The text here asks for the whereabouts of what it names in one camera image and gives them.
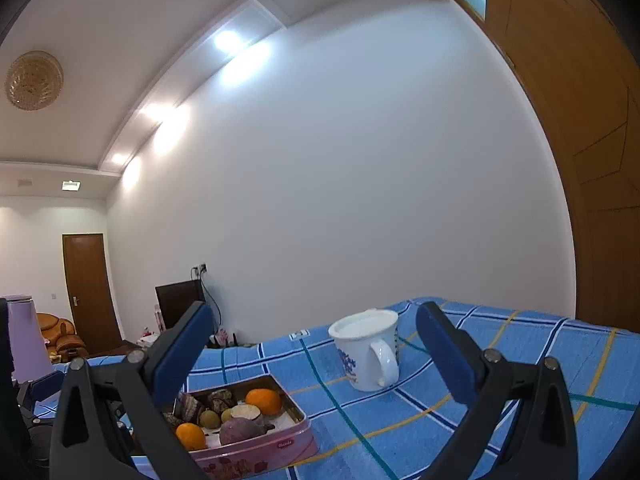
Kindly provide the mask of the orange fruit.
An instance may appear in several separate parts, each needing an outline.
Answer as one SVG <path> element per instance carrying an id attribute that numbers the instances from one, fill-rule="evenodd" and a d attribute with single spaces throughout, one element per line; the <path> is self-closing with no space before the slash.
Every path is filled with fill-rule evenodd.
<path id="1" fill-rule="evenodd" d="M 277 416 L 282 411 L 282 400 L 277 390 L 255 388 L 246 394 L 244 401 L 256 406 L 265 416 Z"/>
<path id="2" fill-rule="evenodd" d="M 175 435 L 188 452 L 203 451 L 207 448 L 205 432 L 192 422 L 180 424 L 175 430 Z"/>

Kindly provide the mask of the purple round fruit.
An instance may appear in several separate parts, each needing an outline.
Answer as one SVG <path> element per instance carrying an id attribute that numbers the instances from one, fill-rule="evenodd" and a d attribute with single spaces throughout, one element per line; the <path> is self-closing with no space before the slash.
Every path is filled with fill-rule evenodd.
<path id="1" fill-rule="evenodd" d="M 258 424 L 254 420 L 246 418 L 232 418 L 222 424 L 219 431 L 219 442 L 221 445 L 229 445 L 258 438 L 268 434 L 270 430 L 276 428 L 270 422 Z"/>

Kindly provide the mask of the lilac cylindrical container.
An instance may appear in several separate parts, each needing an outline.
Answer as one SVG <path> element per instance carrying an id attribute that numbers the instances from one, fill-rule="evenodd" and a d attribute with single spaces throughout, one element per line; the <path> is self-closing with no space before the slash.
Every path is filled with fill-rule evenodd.
<path id="1" fill-rule="evenodd" d="M 13 378 L 33 382 L 53 372 L 31 296 L 7 296 Z"/>

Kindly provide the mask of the kiwi fruit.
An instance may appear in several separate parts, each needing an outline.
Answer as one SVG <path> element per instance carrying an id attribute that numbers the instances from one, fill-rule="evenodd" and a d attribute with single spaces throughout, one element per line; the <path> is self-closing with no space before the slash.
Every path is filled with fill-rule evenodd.
<path id="1" fill-rule="evenodd" d="M 221 426 L 221 419 L 215 411 L 204 410 L 198 418 L 198 424 L 208 430 L 217 430 Z"/>

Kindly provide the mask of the blue plaid tablecloth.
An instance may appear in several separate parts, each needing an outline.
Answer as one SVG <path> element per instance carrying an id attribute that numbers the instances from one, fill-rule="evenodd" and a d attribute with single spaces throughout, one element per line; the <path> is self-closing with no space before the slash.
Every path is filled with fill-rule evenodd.
<path id="1" fill-rule="evenodd" d="M 399 380 L 360 392 L 345 378 L 329 331 L 306 328 L 254 346 L 198 357 L 186 391 L 269 374 L 309 417 L 316 455 L 276 471 L 279 479 L 415 479 L 449 440 L 465 409 L 454 402 L 416 332 L 416 302 L 396 304 Z M 612 451 L 639 401 L 639 337 L 535 311 L 442 302 L 455 326 L 483 348 L 562 367 L 575 414 L 578 474 L 591 477 Z"/>

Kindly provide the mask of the brown wooden door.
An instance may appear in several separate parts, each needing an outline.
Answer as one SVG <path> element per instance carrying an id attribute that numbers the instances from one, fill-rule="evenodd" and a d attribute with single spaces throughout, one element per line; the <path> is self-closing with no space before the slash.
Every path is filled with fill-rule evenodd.
<path id="1" fill-rule="evenodd" d="M 104 238 L 63 234 L 63 263 L 70 310 L 90 356 L 107 354 L 122 343 L 108 282 Z"/>

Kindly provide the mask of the pink metal tin tray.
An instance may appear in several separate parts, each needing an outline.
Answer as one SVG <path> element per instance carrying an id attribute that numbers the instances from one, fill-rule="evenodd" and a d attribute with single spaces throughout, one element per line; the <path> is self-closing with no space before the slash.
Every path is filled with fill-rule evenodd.
<path id="1" fill-rule="evenodd" d="M 215 411 L 221 426 L 231 419 L 230 410 L 245 403 L 246 394 L 255 388 L 277 390 L 282 400 L 282 411 L 277 416 L 265 416 L 256 420 L 258 424 L 270 422 L 276 426 L 264 436 L 229 445 L 221 445 L 219 431 L 208 430 L 198 424 L 204 410 Z M 201 467 L 209 479 L 243 479 L 313 456 L 318 446 L 312 435 L 310 420 L 291 396 L 271 375 L 232 382 L 193 392 L 180 392 L 174 400 L 162 407 L 169 427 L 174 430 L 184 422 L 200 426 L 206 435 L 207 448 L 189 452 L 194 462 Z"/>

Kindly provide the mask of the black television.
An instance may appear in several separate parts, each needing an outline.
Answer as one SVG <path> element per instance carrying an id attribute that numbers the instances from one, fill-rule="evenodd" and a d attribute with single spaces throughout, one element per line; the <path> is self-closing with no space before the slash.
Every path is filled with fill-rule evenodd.
<path id="1" fill-rule="evenodd" d="M 173 328 L 194 302 L 205 301 L 200 280 L 156 286 L 155 292 L 166 328 Z"/>

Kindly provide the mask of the tv stand with clutter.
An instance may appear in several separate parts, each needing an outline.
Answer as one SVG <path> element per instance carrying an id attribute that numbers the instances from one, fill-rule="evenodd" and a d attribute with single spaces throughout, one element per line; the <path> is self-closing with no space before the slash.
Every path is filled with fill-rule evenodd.
<path id="1" fill-rule="evenodd" d="M 142 348 L 150 348 L 160 333 L 149 332 L 148 330 L 136 341 L 136 345 Z M 225 330 L 218 330 L 216 334 L 213 334 L 208 338 L 206 347 L 209 349 L 223 349 L 223 348 L 250 348 L 251 344 L 241 344 L 238 336 L 235 333 L 228 333 Z"/>

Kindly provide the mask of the white floral mug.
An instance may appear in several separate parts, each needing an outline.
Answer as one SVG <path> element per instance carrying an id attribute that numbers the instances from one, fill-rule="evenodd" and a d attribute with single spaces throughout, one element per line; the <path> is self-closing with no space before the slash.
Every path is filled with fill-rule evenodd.
<path id="1" fill-rule="evenodd" d="M 398 321 L 393 310 L 369 309 L 329 327 L 345 376 L 356 390 L 375 392 L 398 382 Z"/>

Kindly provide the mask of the round ceiling lamp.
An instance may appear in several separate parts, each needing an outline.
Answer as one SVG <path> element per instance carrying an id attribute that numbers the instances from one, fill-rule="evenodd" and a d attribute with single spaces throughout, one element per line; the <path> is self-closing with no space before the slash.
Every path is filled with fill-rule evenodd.
<path id="1" fill-rule="evenodd" d="M 19 56 L 6 73 L 4 91 L 19 110 L 34 112 L 51 105 L 64 84 L 62 65 L 44 51 L 29 51 Z"/>

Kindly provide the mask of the large wooden door right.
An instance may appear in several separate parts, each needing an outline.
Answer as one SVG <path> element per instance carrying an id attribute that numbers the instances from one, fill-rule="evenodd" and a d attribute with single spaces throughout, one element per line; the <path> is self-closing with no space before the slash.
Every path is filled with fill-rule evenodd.
<path id="1" fill-rule="evenodd" d="M 576 315 L 639 328 L 639 64 L 599 0 L 454 0 L 500 51 L 558 166 Z"/>

